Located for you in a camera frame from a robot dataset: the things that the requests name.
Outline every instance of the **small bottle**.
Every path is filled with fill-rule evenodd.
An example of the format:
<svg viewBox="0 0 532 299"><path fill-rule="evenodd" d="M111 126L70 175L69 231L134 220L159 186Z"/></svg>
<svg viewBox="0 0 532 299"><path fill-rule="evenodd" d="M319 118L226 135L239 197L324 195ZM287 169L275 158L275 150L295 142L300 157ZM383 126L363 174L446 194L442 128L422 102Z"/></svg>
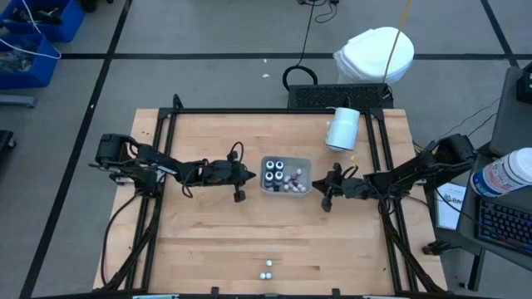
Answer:
<svg viewBox="0 0 532 299"><path fill-rule="evenodd" d="M264 175L264 187L269 188L273 186L273 173L267 172Z"/></svg>
<svg viewBox="0 0 532 299"><path fill-rule="evenodd" d="M471 175L479 195L499 197L532 185L532 148L513 151Z"/></svg>
<svg viewBox="0 0 532 299"><path fill-rule="evenodd" d="M284 163L283 161L277 161L275 162L275 170L276 171L283 171L284 169Z"/></svg>
<svg viewBox="0 0 532 299"><path fill-rule="evenodd" d="M275 168L275 163L273 161L266 162L266 171L273 172L274 168Z"/></svg>
<svg viewBox="0 0 532 299"><path fill-rule="evenodd" d="M273 178L273 182L278 185L278 186L281 186L283 184L283 173L278 171L275 173L275 177Z"/></svg>

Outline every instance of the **white cup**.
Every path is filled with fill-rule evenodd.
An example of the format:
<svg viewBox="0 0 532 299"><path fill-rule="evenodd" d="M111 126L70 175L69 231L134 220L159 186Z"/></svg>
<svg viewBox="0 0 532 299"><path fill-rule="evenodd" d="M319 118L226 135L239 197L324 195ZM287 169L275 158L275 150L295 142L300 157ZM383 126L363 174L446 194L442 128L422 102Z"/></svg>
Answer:
<svg viewBox="0 0 532 299"><path fill-rule="evenodd" d="M334 120L328 121L329 130L325 144L331 150L354 150L358 135L360 112L349 108L337 108Z"/></svg>

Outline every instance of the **paper sheet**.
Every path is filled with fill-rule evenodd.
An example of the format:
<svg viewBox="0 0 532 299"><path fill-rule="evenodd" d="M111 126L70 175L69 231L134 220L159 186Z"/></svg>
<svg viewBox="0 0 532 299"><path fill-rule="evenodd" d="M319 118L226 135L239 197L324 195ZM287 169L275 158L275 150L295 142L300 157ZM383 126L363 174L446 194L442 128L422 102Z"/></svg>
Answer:
<svg viewBox="0 0 532 299"><path fill-rule="evenodd" d="M447 183L438 188L438 191L453 207L459 211L462 210L466 187ZM460 214L444 202L439 194L437 194L436 199L436 226L456 230Z"/></svg>

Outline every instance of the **white bottle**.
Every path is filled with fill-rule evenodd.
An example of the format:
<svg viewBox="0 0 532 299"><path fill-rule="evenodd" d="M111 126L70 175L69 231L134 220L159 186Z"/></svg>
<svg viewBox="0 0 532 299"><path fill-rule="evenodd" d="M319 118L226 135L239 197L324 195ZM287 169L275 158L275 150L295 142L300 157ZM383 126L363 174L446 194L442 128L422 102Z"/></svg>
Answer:
<svg viewBox="0 0 532 299"><path fill-rule="evenodd" d="M479 195L499 197L532 185L532 148L513 151L471 175Z"/></svg>

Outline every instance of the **table leg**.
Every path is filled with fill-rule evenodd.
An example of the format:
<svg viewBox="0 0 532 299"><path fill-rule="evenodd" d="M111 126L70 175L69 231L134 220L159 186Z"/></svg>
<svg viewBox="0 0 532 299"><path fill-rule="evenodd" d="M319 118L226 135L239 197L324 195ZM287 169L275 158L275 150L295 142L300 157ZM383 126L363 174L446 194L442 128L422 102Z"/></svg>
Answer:
<svg viewBox="0 0 532 299"><path fill-rule="evenodd" d="M478 292L480 286L480 277L482 276L482 267L484 266L484 257L485 249L482 248L480 253L475 255L475 259L473 260L469 282L461 283L460 287L464 287L473 292Z"/></svg>

